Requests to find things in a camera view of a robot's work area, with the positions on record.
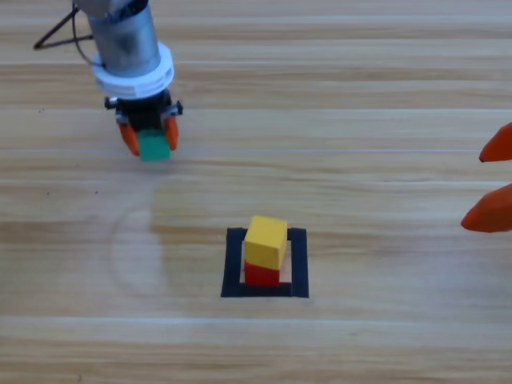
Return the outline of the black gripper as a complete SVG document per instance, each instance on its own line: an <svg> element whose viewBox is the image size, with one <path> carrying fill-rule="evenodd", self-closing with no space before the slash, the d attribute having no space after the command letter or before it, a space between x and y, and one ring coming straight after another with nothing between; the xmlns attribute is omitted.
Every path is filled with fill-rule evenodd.
<svg viewBox="0 0 512 384"><path fill-rule="evenodd" d="M122 140L132 155L139 156L136 132L144 130L165 131L170 150L175 151L178 148L179 128L176 116L183 114L183 105L180 101L172 101L169 90L133 100L105 97L104 107L115 110Z"/></svg>

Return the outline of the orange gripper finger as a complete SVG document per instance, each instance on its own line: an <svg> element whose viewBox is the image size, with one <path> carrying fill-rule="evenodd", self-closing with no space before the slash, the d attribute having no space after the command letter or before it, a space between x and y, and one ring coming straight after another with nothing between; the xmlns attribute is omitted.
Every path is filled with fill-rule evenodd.
<svg viewBox="0 0 512 384"><path fill-rule="evenodd" d="M461 226L483 233L511 231L511 184L485 194L466 213Z"/></svg>
<svg viewBox="0 0 512 384"><path fill-rule="evenodd" d="M502 126L482 148L481 162L504 162L511 160L511 123Z"/></svg>

